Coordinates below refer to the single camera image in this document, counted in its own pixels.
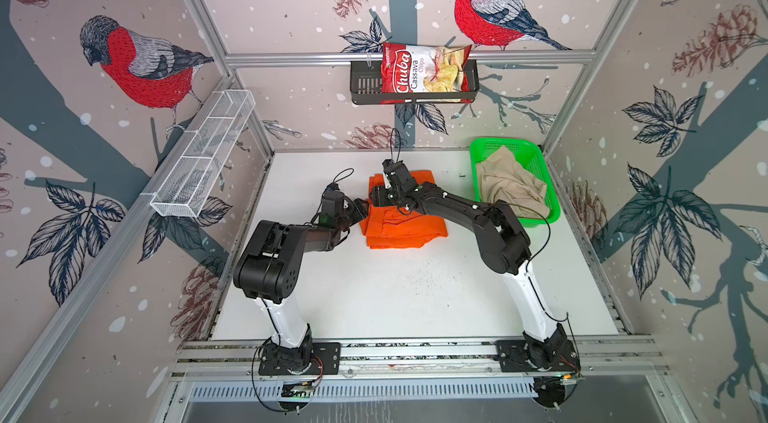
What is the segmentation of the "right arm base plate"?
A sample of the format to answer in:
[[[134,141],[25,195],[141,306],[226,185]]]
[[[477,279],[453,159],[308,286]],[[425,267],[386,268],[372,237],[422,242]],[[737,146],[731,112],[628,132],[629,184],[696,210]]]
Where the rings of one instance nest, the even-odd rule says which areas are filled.
[[[562,341],[559,348],[552,343],[524,339],[499,340],[495,347],[495,360],[503,373],[575,373],[581,370],[579,356],[568,339]]]

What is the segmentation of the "green plastic basket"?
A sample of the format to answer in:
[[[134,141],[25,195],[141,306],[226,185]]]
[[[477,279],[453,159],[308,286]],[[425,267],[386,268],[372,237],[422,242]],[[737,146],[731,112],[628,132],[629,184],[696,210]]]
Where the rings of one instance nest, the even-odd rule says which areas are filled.
[[[485,160],[501,146],[505,146],[510,151],[512,151],[515,154],[517,161],[525,169],[533,173],[536,177],[543,180],[548,185],[546,204],[550,209],[549,216],[542,220],[520,218],[523,226],[532,228],[543,225],[545,223],[552,224],[556,222],[561,215],[561,207],[546,160],[541,149],[536,144],[526,140],[515,138],[485,137],[477,138],[470,144],[470,160],[472,164],[472,178],[475,198],[481,202],[484,202],[481,200],[480,192],[478,189],[476,165],[479,162]]]

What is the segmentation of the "beige shorts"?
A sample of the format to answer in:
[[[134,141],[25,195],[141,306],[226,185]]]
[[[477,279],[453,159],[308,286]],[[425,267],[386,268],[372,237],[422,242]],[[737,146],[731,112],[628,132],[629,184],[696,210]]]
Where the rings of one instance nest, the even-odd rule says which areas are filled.
[[[525,169],[507,147],[501,146],[476,165],[481,200],[511,205],[519,218],[542,220],[549,216],[548,185]]]

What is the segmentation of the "black wall basket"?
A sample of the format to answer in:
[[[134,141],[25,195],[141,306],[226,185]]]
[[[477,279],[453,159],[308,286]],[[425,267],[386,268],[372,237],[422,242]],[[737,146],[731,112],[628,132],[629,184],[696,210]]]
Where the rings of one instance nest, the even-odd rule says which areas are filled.
[[[351,62],[350,93],[354,104],[472,103],[480,90],[477,62],[470,59],[465,65],[464,92],[385,93],[382,90],[381,62],[381,59]]]

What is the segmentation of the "red cassava chips bag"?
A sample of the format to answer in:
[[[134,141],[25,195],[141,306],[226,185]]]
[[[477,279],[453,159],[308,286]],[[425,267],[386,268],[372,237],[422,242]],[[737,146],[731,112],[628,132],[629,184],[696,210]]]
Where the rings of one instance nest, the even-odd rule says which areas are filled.
[[[382,45],[381,78],[384,94],[466,93],[471,97],[439,99],[439,102],[470,103],[470,73],[466,69],[472,46]]]

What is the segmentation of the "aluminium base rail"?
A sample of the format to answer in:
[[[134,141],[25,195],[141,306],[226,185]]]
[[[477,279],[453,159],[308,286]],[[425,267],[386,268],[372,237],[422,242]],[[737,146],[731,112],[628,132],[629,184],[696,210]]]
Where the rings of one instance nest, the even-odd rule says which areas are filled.
[[[495,343],[511,337],[446,337],[383,339],[320,339],[339,343],[336,375],[324,379],[426,378],[459,376],[660,376],[671,372],[652,337],[647,335],[598,335],[578,337],[581,371],[578,373],[503,373]],[[168,374],[174,381],[260,378],[256,340],[213,340],[187,343]]]

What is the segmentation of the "orange shorts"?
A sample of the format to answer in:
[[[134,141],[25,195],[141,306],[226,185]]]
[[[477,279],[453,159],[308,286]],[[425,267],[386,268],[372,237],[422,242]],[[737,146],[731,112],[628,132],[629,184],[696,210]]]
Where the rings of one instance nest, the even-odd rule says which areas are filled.
[[[381,173],[369,178],[368,216],[360,223],[370,249],[421,248],[436,238],[448,236],[443,218],[389,206],[374,206],[373,192],[385,183]]]

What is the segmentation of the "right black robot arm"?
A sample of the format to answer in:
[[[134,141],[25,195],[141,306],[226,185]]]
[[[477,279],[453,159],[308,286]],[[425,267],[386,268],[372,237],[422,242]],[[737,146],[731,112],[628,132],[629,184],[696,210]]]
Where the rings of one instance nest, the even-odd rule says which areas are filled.
[[[537,370],[580,372],[576,344],[563,324],[552,315],[532,268],[536,256],[530,237],[505,202],[483,203],[444,191],[431,182],[419,183],[407,166],[388,158],[382,162],[384,188],[372,193],[376,206],[394,206],[426,216],[436,216],[471,231],[481,260],[503,276],[522,322],[525,357],[512,360]]]

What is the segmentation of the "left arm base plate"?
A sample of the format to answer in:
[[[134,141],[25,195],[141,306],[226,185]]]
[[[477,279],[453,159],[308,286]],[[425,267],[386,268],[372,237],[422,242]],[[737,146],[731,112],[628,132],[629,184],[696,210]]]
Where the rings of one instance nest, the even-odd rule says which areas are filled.
[[[256,362],[259,376],[336,375],[339,371],[339,343],[304,342],[286,348],[268,340],[259,349]]]

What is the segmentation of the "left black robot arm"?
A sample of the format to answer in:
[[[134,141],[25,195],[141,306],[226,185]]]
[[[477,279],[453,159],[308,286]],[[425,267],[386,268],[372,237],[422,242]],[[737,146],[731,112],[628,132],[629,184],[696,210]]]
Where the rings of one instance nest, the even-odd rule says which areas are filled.
[[[303,256],[330,252],[368,217],[369,203],[352,199],[339,185],[326,186],[311,219],[303,224],[260,221],[233,270],[232,280],[268,318],[272,333],[261,346],[259,373],[302,374],[320,369],[310,324],[292,297]]]

